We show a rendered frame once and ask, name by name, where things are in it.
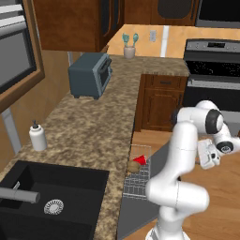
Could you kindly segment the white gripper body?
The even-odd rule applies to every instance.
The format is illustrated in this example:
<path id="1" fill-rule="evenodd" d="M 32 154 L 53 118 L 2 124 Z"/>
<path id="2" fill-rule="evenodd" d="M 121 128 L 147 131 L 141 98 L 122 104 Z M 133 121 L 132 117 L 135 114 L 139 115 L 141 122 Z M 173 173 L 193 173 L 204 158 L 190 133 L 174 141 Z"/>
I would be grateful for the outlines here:
<path id="1" fill-rule="evenodd" d="M 212 144 L 209 139 L 198 141 L 198 156 L 201 167 L 206 170 L 214 166 L 213 160 L 211 158 L 211 153 L 208 147 Z"/>

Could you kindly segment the wooden cupboard door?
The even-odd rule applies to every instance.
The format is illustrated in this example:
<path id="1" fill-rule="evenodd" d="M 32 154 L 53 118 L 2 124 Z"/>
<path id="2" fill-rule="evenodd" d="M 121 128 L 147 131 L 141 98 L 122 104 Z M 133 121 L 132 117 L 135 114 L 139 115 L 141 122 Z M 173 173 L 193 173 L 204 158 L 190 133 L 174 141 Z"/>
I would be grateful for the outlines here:
<path id="1" fill-rule="evenodd" d="M 183 92 L 146 89 L 142 110 L 142 128 L 148 130 L 171 131 L 172 114 L 178 109 L 179 95 Z"/>

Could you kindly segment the red cup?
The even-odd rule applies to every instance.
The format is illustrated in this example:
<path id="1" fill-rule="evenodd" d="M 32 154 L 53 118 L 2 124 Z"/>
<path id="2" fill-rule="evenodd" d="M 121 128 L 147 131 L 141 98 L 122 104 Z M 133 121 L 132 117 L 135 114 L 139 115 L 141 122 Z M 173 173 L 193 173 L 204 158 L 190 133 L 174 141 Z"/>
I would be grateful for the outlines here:
<path id="1" fill-rule="evenodd" d="M 134 158 L 135 162 L 138 162 L 141 165 L 145 165 L 146 164 L 146 158 L 144 155 L 138 156 Z"/>

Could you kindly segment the brown bowl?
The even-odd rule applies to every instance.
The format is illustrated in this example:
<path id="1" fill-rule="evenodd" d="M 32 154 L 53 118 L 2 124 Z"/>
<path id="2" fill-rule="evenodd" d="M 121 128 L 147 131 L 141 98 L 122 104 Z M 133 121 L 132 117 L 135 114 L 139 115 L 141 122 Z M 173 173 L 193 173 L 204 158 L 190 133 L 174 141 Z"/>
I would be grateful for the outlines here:
<path id="1" fill-rule="evenodd" d="M 141 164 L 138 161 L 129 161 L 127 163 L 127 171 L 130 173 L 137 173 L 141 168 Z"/>

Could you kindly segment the grey dishwasher door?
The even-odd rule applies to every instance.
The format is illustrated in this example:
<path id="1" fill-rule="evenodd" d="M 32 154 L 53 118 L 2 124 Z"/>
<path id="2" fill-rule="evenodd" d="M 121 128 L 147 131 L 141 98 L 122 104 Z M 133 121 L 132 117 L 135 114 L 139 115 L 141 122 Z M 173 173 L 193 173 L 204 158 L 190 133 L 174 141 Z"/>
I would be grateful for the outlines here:
<path id="1" fill-rule="evenodd" d="M 169 145 L 161 146 L 151 155 L 150 178 L 159 173 L 167 160 Z M 117 239 L 123 240 L 144 225 L 158 217 L 159 207 L 145 200 L 125 198 L 123 196 L 118 220 Z"/>

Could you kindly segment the wooden drawer front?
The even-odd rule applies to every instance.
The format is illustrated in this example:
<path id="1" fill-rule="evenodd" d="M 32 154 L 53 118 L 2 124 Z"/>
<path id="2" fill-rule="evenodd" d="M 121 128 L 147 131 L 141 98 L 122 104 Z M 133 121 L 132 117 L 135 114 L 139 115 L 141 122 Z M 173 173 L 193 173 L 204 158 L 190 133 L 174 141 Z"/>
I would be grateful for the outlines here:
<path id="1" fill-rule="evenodd" d="M 185 76 L 147 75 L 145 80 L 145 87 L 184 91 L 187 79 L 188 78 Z"/>

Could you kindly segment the black and steel oven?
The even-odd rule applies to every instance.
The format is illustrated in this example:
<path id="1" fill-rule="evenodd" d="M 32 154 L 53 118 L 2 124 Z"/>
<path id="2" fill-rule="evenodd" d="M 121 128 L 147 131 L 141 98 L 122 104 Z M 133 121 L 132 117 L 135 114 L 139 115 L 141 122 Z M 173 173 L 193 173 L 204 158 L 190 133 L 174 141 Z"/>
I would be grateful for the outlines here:
<path id="1" fill-rule="evenodd" d="M 183 106 L 211 100 L 228 123 L 240 124 L 240 40 L 190 38 L 184 61 L 189 76 Z"/>

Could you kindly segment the beige utensil pot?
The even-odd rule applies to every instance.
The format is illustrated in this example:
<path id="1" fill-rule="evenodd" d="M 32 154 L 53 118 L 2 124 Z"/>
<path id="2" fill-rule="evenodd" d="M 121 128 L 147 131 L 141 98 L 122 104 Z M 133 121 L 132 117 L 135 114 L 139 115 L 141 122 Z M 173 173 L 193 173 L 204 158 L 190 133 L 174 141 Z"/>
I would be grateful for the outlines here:
<path id="1" fill-rule="evenodd" d="M 126 57 L 126 59 L 132 59 L 135 56 L 135 48 L 133 46 L 125 47 L 124 56 Z"/>

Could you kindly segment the blue-grey toaster oven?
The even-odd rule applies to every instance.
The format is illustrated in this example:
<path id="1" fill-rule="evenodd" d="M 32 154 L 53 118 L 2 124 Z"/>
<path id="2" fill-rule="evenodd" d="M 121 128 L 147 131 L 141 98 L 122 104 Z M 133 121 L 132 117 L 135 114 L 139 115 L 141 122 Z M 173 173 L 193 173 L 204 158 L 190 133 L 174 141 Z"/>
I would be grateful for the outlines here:
<path id="1" fill-rule="evenodd" d="M 111 79 L 111 63 L 105 52 L 85 52 L 68 68 L 71 95 L 99 99 Z"/>

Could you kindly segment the black microwave oven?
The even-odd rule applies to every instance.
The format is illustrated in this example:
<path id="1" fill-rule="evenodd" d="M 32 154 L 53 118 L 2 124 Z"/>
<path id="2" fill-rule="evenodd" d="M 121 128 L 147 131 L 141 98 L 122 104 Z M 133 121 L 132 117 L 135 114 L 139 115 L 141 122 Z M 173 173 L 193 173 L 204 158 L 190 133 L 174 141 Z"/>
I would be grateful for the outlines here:
<path id="1" fill-rule="evenodd" d="M 240 29 L 240 0 L 199 0 L 195 25 Z"/>

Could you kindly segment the black sink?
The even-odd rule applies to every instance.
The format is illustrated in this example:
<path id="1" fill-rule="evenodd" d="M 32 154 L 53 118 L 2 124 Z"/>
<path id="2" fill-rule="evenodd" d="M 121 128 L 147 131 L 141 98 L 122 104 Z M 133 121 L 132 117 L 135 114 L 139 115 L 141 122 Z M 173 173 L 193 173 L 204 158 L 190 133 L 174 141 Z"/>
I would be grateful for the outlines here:
<path id="1" fill-rule="evenodd" d="M 17 161 L 0 188 L 40 194 L 39 202 L 0 198 L 0 240 L 93 240 L 109 173 Z"/>

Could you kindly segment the white soap dispenser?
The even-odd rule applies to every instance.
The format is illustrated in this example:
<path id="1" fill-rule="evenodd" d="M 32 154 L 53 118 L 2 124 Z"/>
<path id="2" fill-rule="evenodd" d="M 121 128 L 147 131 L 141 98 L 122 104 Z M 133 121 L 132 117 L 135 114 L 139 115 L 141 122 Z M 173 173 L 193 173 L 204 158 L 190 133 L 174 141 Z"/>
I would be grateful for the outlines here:
<path id="1" fill-rule="evenodd" d="M 44 128 L 38 124 L 36 120 L 33 121 L 33 125 L 30 127 L 29 136 L 33 148 L 36 151 L 43 151 L 47 148 L 47 140 Z"/>

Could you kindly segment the grey tap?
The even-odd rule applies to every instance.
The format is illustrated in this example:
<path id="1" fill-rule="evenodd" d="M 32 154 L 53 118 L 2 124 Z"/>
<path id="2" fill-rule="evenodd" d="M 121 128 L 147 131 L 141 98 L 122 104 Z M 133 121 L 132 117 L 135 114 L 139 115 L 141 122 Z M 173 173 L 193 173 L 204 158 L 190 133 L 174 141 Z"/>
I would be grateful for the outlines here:
<path id="1" fill-rule="evenodd" d="M 34 191 L 31 185 L 17 181 L 13 187 L 0 187 L 0 199 L 20 201 L 25 203 L 38 203 L 40 193 Z"/>

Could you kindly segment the wood-framed window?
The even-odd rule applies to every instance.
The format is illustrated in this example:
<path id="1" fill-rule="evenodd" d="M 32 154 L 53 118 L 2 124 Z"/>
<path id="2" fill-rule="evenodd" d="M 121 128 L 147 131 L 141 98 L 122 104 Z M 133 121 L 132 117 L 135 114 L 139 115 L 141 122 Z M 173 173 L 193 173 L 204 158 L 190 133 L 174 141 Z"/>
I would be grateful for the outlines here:
<path id="1" fill-rule="evenodd" d="M 0 0 L 0 113 L 44 79 L 32 0 Z"/>

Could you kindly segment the dark wood wall cupboards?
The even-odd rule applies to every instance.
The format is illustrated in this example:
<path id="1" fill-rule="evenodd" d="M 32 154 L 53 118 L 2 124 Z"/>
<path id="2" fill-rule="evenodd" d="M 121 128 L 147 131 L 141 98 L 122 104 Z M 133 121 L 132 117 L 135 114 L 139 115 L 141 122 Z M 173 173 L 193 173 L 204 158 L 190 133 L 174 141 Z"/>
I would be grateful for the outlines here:
<path id="1" fill-rule="evenodd" d="M 195 24 L 200 0 L 33 0 L 41 48 L 99 52 L 124 24 Z"/>

